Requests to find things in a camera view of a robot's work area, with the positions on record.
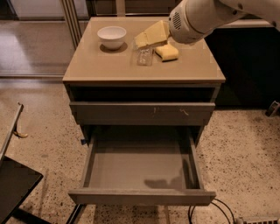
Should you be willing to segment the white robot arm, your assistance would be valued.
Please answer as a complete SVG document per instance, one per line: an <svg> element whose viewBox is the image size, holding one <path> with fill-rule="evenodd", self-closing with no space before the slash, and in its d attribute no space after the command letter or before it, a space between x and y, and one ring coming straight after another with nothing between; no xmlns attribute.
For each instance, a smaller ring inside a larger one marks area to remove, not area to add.
<svg viewBox="0 0 280 224"><path fill-rule="evenodd" d="M182 0L170 13L134 37L136 49L162 46L170 36L181 44L192 44L213 32L251 14L262 18L277 30L280 0Z"/></svg>

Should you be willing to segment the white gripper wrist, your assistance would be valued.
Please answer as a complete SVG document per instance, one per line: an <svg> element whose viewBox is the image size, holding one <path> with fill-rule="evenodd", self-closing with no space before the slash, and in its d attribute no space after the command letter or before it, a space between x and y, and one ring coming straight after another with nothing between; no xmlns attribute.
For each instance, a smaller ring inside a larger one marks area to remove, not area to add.
<svg viewBox="0 0 280 224"><path fill-rule="evenodd" d="M163 45L169 34L181 44L197 42L211 34L221 23L218 0L182 0L169 16L168 24L160 20L134 37L136 49Z"/></svg>

